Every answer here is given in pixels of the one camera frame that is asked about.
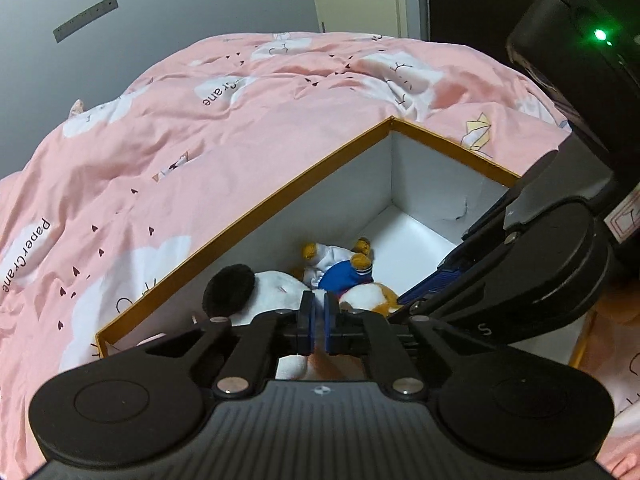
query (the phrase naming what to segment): white plush fabric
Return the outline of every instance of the white plush fabric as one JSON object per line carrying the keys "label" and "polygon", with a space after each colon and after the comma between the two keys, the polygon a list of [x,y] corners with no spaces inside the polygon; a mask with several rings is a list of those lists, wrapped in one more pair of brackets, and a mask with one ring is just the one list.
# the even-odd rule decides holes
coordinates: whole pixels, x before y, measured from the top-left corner
{"label": "white plush fabric", "polygon": [[349,303],[353,308],[373,310],[377,306],[386,303],[382,289],[376,283],[364,283],[347,290],[340,297],[340,304]]}
{"label": "white plush fabric", "polygon": [[[302,293],[310,290],[304,283],[284,272],[267,270],[255,275],[254,293],[249,298],[247,306],[241,312],[231,316],[232,325],[244,325],[268,310],[277,308],[300,308]],[[278,361],[276,379],[299,379],[306,374],[306,357],[292,355]]]}

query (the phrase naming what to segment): bed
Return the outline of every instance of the bed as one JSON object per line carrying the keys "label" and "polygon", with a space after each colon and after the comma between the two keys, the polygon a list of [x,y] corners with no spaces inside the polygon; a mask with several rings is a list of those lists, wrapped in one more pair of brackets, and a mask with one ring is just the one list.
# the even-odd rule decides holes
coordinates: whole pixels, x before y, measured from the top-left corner
{"label": "bed", "polygon": [[570,131],[528,78],[466,46],[296,32],[199,41],[53,130],[0,180],[0,474],[42,463],[30,399],[99,358],[101,327],[389,117],[514,174]]}

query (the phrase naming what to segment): plush doll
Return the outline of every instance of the plush doll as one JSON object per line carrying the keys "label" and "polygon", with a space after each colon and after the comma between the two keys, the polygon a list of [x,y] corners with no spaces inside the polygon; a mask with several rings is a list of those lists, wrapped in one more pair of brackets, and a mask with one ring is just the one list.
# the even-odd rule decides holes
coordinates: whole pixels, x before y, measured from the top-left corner
{"label": "plush doll", "polygon": [[372,310],[387,317],[400,308],[398,295],[382,283],[364,283],[345,292],[340,297],[340,308]]}
{"label": "plush doll", "polygon": [[[220,270],[204,292],[202,309],[207,316],[225,316],[232,325],[251,323],[258,314],[277,308],[300,308],[302,293],[309,288],[277,270],[254,272],[246,265]],[[307,358],[286,356],[278,361],[276,379],[300,379],[306,374]]]}
{"label": "plush doll", "polygon": [[350,288],[371,283],[373,278],[371,243],[359,238],[354,248],[309,243],[302,248],[306,262],[303,282],[311,289],[321,288],[340,296]]}

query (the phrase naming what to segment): metal screw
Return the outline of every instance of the metal screw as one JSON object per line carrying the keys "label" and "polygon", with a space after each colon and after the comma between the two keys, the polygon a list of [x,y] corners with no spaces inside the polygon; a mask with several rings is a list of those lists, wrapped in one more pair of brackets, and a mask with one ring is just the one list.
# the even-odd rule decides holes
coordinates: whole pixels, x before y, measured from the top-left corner
{"label": "metal screw", "polygon": [[399,394],[412,395],[420,392],[424,383],[413,377],[403,377],[394,381],[393,388]]}
{"label": "metal screw", "polygon": [[249,381],[242,377],[225,377],[220,379],[216,386],[226,394],[239,394],[249,387]]}
{"label": "metal screw", "polygon": [[505,245],[509,245],[511,243],[513,243],[514,241],[516,241],[516,238],[518,238],[518,236],[520,236],[520,233],[517,231],[514,231],[513,233],[510,233],[505,239],[504,239],[504,244]]}

